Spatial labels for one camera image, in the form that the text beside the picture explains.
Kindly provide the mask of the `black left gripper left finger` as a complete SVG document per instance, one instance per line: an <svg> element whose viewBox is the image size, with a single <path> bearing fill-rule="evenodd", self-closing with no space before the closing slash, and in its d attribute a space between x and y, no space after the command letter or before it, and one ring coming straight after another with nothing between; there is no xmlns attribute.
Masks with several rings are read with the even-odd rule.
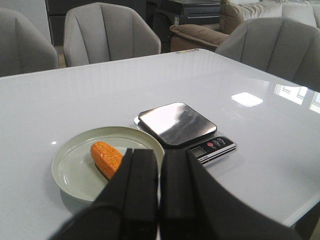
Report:
<svg viewBox="0 0 320 240"><path fill-rule="evenodd" d="M91 205L66 221L52 240L154 240L158 165L151 149L128 149Z"/></svg>

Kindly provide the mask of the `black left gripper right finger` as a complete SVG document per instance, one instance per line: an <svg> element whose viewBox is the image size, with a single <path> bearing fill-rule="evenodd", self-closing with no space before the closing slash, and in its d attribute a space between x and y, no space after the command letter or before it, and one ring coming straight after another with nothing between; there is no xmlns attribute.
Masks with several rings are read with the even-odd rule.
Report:
<svg viewBox="0 0 320 240"><path fill-rule="evenodd" d="M299 240L224 189L189 150L167 150L160 174L162 240Z"/></svg>

